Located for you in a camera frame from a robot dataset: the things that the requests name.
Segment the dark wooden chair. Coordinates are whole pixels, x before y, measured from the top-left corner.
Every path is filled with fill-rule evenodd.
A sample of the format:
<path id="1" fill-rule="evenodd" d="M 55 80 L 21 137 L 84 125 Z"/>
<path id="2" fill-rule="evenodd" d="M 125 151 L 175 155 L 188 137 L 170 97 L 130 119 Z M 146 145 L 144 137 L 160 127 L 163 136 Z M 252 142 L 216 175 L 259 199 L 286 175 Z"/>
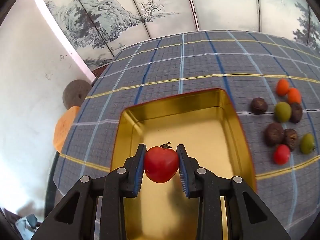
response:
<path id="1" fill-rule="evenodd" d="M 37 217 L 34 214 L 21 217 L 6 209 L 1 209 L 1 212 L 9 222 L 10 226 L 21 237 L 21 239 L 24 240 L 30 240 L 42 224 L 37 220 Z"/>

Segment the red tomato small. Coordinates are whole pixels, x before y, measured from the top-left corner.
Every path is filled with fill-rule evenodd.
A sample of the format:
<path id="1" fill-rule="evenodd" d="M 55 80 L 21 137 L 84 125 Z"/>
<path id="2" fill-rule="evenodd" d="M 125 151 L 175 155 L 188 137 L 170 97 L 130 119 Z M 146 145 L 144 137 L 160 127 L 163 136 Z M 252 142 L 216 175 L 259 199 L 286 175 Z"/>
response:
<path id="1" fill-rule="evenodd" d="M 278 145 L 273 153 L 273 161 L 277 165 L 284 165 L 289 161 L 290 148 L 286 145 Z"/>

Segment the gold coffee tin box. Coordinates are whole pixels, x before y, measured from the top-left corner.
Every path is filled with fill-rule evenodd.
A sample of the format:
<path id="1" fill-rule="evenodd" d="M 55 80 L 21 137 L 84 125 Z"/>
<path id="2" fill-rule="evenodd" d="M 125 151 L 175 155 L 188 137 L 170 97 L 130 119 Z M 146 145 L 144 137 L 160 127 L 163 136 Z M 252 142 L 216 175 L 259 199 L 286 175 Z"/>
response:
<path id="1" fill-rule="evenodd" d="M 257 187 L 245 133 L 223 89 L 207 89 L 141 103 L 123 110 L 111 168 L 122 167 L 139 144 L 169 142 L 216 176 L 241 176 Z M 128 239 L 195 239 L 199 200 L 185 196 L 180 176 L 158 184 L 144 177 L 136 198 L 124 199 Z"/>

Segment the dark brown fruit small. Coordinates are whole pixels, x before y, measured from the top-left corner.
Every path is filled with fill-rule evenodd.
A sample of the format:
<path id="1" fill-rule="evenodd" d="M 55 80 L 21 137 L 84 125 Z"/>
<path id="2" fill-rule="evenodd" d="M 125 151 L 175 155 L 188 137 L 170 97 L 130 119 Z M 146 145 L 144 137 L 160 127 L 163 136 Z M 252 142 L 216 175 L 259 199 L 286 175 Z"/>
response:
<path id="1" fill-rule="evenodd" d="M 290 151 L 294 151 L 298 145 L 298 134 L 296 130 L 291 128 L 285 129 L 283 143 L 290 149 Z"/>

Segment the green fruit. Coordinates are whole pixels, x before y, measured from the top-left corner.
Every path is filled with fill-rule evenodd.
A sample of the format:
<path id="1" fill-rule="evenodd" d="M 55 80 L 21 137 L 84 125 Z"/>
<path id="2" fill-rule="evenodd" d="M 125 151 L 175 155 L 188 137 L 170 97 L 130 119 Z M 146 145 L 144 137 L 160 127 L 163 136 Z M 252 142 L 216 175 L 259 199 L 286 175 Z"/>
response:
<path id="1" fill-rule="evenodd" d="M 277 122 L 288 122 L 291 118 L 292 109 L 287 102 L 279 102 L 274 108 L 274 117 Z"/>
<path id="2" fill-rule="evenodd" d="M 300 140 L 300 151 L 303 154 L 310 154 L 315 149 L 315 139 L 311 133 L 305 134 Z"/>

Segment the red tomato with stem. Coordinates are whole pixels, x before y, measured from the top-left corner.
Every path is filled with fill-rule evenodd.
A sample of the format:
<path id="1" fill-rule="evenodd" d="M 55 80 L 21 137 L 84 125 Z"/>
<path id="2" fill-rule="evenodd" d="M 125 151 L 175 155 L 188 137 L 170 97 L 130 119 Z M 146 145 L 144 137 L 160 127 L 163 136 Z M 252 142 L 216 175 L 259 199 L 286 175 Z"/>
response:
<path id="1" fill-rule="evenodd" d="M 177 172 L 179 157 L 171 142 L 148 149 L 144 157 L 146 176 L 155 183 L 166 183 Z"/>

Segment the painted landscape folding screen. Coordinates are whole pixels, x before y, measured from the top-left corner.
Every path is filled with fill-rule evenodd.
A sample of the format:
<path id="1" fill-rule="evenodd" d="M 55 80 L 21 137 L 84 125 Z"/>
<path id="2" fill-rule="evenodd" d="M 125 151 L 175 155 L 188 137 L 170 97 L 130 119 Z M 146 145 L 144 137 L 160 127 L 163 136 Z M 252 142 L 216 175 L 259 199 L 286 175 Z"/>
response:
<path id="1" fill-rule="evenodd" d="M 319 20 L 306 0 L 44 0 L 90 69 L 134 43 L 195 30 L 251 30 L 319 53 Z"/>

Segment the orange round cushion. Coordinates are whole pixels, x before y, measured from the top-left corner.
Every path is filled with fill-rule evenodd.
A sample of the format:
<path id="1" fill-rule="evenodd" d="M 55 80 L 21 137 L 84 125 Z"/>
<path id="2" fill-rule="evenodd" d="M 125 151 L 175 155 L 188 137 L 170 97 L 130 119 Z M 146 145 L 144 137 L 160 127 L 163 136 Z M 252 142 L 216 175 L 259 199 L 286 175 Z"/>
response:
<path id="1" fill-rule="evenodd" d="M 68 132 L 71 129 L 72 123 L 80 110 L 79 106 L 73 106 L 68 109 L 57 121 L 53 137 L 53 146 L 57 152 L 61 153 Z"/>

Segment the orange tangerine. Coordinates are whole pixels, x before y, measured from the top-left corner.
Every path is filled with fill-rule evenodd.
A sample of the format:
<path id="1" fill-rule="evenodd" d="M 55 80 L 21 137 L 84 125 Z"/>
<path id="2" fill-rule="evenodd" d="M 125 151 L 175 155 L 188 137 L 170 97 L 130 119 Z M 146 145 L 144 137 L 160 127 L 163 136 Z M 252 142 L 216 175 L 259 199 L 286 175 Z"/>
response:
<path id="1" fill-rule="evenodd" d="M 284 97 L 287 95 L 290 89 L 290 84 L 287 79 L 280 79 L 276 86 L 276 93 L 280 97 Z"/>
<path id="2" fill-rule="evenodd" d="M 290 88 L 287 93 L 288 104 L 298 103 L 301 104 L 302 97 L 300 91 L 297 88 Z"/>

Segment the dark brown fruit large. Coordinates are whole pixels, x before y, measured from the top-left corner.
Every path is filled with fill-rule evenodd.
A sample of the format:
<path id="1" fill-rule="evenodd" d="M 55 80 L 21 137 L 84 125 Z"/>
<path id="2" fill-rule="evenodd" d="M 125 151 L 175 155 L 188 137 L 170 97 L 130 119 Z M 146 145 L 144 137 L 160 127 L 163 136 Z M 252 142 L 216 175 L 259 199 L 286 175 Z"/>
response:
<path id="1" fill-rule="evenodd" d="M 284 129 L 278 122 L 269 124 L 264 131 L 264 138 L 267 146 L 280 144 L 284 139 Z"/>

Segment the plaid grey tablecloth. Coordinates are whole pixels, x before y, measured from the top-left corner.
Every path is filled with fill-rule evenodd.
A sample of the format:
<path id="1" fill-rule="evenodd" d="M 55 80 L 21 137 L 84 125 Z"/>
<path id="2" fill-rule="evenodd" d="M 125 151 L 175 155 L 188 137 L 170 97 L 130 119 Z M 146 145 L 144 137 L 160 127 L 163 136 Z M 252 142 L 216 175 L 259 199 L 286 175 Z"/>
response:
<path id="1" fill-rule="evenodd" d="M 166 96 L 222 88 L 232 99 L 252 154 L 258 194 L 292 239 L 301 239 L 319 214 L 319 149 L 294 151 L 277 166 L 263 143 L 279 79 L 302 96 L 302 119 L 288 124 L 319 139 L 319 54 L 285 38 L 248 31 L 199 31 L 157 38 L 122 49 L 99 77 L 68 134 L 54 173 L 62 194 L 83 175 L 104 176 L 111 166 L 119 117 L 126 107 Z M 263 98 L 268 110 L 250 109 Z"/>

